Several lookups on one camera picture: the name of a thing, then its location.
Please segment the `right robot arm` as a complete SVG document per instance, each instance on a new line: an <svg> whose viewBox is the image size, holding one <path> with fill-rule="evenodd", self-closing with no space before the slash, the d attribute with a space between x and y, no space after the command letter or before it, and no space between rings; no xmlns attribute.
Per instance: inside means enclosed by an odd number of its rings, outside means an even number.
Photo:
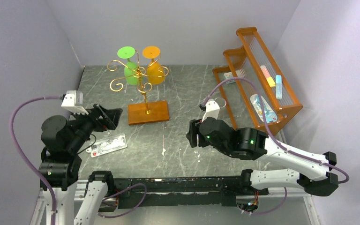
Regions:
<svg viewBox="0 0 360 225"><path fill-rule="evenodd" d="M223 120L208 117L191 120L186 138L192 148L211 146L231 158L283 166L280 170L245 171L239 189L247 195L266 188L299 188L310 195L329 196L340 184L338 175L333 173L335 153L307 152L255 128L234 129Z"/></svg>

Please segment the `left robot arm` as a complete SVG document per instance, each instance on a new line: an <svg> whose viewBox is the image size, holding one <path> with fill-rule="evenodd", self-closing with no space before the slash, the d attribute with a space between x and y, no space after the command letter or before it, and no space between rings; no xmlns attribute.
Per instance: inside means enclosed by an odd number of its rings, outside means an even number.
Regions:
<svg viewBox="0 0 360 225"><path fill-rule="evenodd" d="M115 130L123 110L105 109L99 104L87 109L86 114L76 114L74 120L55 115L46 119L42 126L41 141L45 147L41 153L38 171L45 180L40 182L44 191L52 196L51 224L59 224L59 192L68 193L78 181L80 148L90 140L93 132Z"/></svg>

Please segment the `orange plastic wine glass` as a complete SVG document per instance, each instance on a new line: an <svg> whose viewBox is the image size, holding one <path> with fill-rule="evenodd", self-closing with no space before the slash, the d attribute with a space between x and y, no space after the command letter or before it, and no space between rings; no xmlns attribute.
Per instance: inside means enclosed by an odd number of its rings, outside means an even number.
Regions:
<svg viewBox="0 0 360 225"><path fill-rule="evenodd" d="M163 69L158 60L160 59L160 49L157 46L147 46L143 49L143 57L150 59L151 62L146 68L148 82L157 85L165 80Z"/></svg>

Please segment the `green plastic wine glass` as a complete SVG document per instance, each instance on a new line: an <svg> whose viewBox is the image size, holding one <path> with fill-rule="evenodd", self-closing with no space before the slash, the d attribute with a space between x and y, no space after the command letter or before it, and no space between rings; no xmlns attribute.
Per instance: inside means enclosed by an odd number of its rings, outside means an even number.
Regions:
<svg viewBox="0 0 360 225"><path fill-rule="evenodd" d="M119 58L127 60L126 66L124 67L124 75L129 85L138 84L138 78L134 76L134 70L137 68L137 64L131 60L135 53L136 50L131 46L124 46L117 51Z"/></svg>

